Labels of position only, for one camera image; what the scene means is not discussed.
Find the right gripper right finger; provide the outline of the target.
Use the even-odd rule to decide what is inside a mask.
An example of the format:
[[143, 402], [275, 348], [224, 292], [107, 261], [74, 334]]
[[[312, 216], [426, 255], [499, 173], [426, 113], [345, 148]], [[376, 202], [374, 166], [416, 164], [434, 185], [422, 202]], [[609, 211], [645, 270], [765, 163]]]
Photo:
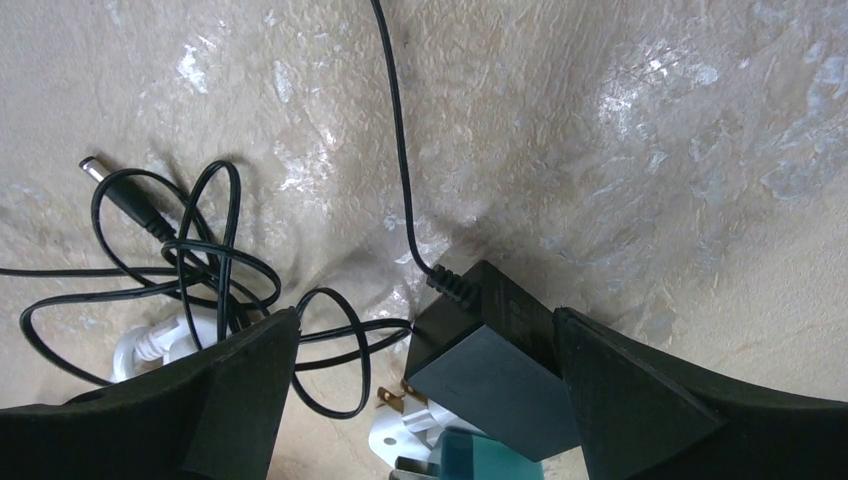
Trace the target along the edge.
[[843, 479], [847, 405], [761, 387], [571, 308], [556, 349], [593, 479]]

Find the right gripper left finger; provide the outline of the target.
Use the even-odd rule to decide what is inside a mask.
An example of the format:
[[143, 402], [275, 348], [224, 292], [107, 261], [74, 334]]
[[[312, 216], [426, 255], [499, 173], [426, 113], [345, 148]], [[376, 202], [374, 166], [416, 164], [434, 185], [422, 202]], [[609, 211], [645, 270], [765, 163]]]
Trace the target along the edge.
[[263, 479], [300, 320], [278, 311], [219, 344], [61, 405], [1, 413], [5, 479]]

